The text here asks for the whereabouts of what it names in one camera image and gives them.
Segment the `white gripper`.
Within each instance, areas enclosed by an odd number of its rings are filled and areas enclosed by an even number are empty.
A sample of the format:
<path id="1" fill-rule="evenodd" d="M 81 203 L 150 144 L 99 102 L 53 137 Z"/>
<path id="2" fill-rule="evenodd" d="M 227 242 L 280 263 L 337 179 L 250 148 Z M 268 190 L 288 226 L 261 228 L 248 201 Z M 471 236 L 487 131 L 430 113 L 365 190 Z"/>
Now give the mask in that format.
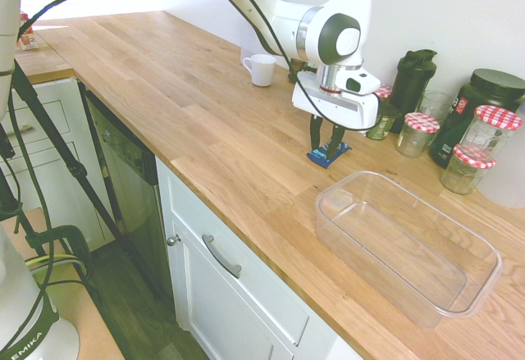
<path id="1" fill-rule="evenodd" d="M 331 140 L 326 150 L 327 160 L 331 160 L 336 155 L 345 128 L 365 131 L 376 124 L 380 101 L 375 94 L 327 93 L 319 88 L 317 77 L 313 73 L 301 71 L 297 74 L 297 78 L 292 103 L 296 108 L 313 114 L 309 124 L 312 150 L 318 149 L 321 145 L 323 118 L 336 124 L 332 127 Z"/>

